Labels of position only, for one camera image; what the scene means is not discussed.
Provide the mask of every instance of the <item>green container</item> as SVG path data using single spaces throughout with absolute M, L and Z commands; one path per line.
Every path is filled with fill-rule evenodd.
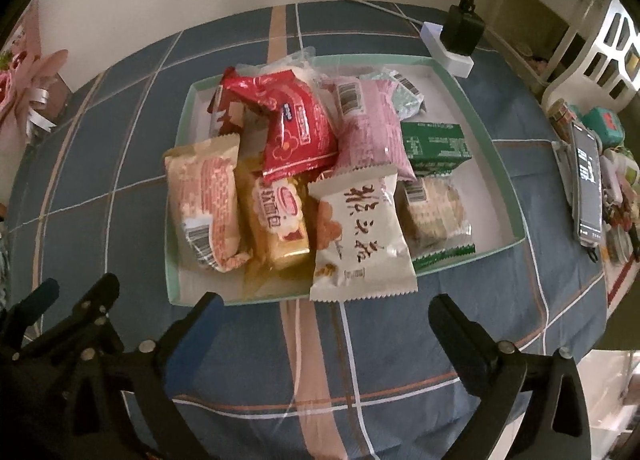
M 471 158 L 460 125 L 401 123 L 404 151 L 416 175 L 450 173 Z

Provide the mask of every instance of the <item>black bracket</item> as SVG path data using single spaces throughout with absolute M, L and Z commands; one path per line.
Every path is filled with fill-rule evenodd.
M 58 291 L 46 280 L 0 313 L 2 443 L 19 444 L 21 458 L 211 459 L 170 396 L 188 387 L 209 349 L 222 298 L 205 294 L 158 342 L 124 352 L 108 318 L 119 283 L 106 274 L 66 319 L 22 347 Z M 138 439 L 122 391 L 135 395 L 160 452 Z
M 429 323 L 465 390 L 480 398 L 443 460 L 489 458 L 520 392 L 531 398 L 507 460 L 591 459 L 587 407 L 569 350 L 547 357 L 495 342 L 447 294 L 431 300 Z

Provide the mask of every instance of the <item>white snack package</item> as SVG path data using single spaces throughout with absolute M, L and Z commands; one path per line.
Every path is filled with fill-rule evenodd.
M 398 170 L 371 166 L 317 180 L 318 245 L 312 301 L 415 293 L 418 282 L 402 236 L 394 192 Z

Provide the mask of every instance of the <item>barcode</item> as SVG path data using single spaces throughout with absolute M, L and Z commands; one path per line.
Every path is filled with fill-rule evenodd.
M 401 82 L 401 84 L 403 84 L 405 87 L 409 89 L 409 92 L 411 92 L 414 95 L 420 94 L 420 91 L 418 91 L 415 85 L 411 81 L 409 81 L 407 78 L 405 78 L 402 74 L 400 74 L 399 72 L 396 72 L 395 77 L 396 79 L 398 79 L 399 82 Z
M 185 229 L 187 241 L 196 251 L 198 261 L 216 267 L 218 264 L 213 258 L 213 251 L 209 244 L 209 226 L 203 225 L 191 229 Z
M 344 279 L 351 280 L 351 278 L 364 278 L 364 268 L 357 269 L 356 271 L 345 271 Z
M 338 85 L 338 96 L 340 97 L 342 115 L 347 115 L 352 110 L 360 108 L 360 94 L 358 94 L 356 83 Z
M 406 193 L 406 199 L 410 204 L 415 202 L 427 202 L 427 192 L 422 187 L 422 183 L 420 181 L 405 183 L 404 192 Z

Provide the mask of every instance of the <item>smartphone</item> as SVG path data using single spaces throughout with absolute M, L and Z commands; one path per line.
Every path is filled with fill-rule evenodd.
M 602 242 L 602 184 L 598 144 L 589 130 L 574 121 L 571 122 L 570 133 L 575 233 L 583 246 L 597 247 Z

